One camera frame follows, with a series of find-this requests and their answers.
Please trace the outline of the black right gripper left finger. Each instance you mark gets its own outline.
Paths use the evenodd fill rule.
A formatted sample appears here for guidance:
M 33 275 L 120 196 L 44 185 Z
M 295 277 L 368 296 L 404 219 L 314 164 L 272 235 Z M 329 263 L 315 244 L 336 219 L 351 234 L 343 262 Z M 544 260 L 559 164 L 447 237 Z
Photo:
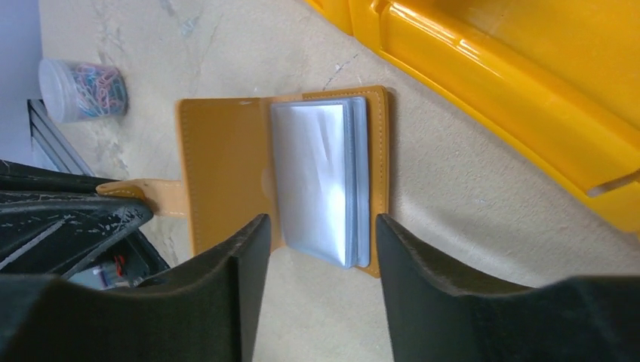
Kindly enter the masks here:
M 250 361 L 270 255 L 260 214 L 232 237 L 136 287 L 53 275 L 1 279 L 3 361 Z

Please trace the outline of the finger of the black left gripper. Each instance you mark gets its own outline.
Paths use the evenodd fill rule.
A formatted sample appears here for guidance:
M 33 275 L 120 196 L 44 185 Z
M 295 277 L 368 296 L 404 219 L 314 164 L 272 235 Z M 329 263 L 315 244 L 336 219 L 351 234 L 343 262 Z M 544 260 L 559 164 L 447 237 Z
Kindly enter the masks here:
M 1 160 L 2 191 L 95 193 L 96 187 L 110 182 L 114 180 L 45 170 Z
M 141 200 L 1 193 L 2 272 L 76 272 L 151 220 Z

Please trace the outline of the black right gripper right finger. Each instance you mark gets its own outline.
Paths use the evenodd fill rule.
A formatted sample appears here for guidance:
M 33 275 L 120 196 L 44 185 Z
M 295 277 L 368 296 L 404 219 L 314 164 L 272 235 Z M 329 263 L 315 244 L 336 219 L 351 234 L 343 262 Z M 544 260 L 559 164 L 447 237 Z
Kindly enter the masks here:
M 396 361 L 639 359 L 636 276 L 532 288 L 460 262 L 386 214 L 376 238 Z

